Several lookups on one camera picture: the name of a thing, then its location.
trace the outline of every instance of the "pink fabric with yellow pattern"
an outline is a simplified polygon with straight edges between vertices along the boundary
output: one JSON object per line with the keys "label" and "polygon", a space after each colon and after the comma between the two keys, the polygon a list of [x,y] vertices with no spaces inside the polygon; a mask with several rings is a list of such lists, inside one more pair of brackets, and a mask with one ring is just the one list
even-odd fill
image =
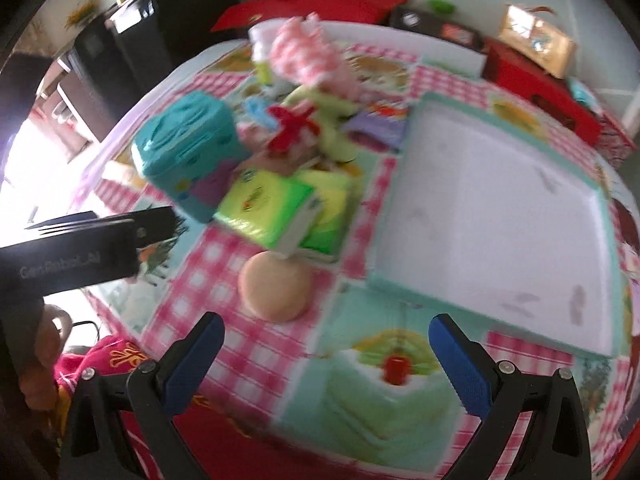
{"label": "pink fabric with yellow pattern", "polygon": [[287,20],[278,30],[270,53],[272,70],[282,78],[317,87],[357,101],[362,88],[340,50],[329,41],[313,13]]}

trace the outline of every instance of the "white tray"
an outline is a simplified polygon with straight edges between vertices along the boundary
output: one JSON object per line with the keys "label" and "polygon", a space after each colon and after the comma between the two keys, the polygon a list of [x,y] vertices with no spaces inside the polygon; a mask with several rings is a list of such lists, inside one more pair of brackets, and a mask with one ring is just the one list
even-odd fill
{"label": "white tray", "polygon": [[374,275],[611,354],[611,236],[602,192],[480,118],[430,101],[416,113]]}

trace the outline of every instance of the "yellow-green tissue pack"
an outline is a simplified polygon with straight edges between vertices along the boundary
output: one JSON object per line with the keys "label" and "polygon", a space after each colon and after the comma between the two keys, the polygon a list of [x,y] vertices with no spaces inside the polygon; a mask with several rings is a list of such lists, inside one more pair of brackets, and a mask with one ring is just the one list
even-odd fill
{"label": "yellow-green tissue pack", "polygon": [[321,211],[314,188],[265,170],[244,170],[214,218],[265,249],[291,256]]}
{"label": "yellow-green tissue pack", "polygon": [[300,170],[294,178],[313,186],[322,203],[311,231],[300,244],[300,253],[323,261],[334,261],[348,224],[348,209],[352,179],[342,173]]}

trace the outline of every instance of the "round beige object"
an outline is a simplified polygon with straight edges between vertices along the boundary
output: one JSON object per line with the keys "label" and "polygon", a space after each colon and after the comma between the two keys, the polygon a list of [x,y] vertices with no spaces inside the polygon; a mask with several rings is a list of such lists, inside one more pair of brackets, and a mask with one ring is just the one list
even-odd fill
{"label": "round beige object", "polygon": [[298,258],[281,258],[271,251],[256,254],[238,276],[240,297],[251,314],[284,323],[306,309],[312,292],[311,268]]}

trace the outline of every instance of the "teal box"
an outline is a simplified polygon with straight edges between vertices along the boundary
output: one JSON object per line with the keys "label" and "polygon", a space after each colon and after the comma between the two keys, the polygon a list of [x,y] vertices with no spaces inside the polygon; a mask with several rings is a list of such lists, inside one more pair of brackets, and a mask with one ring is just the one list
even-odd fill
{"label": "teal box", "polygon": [[131,155],[142,176],[193,219],[207,223],[235,167],[251,153],[238,139],[231,109],[197,91],[149,119]]}

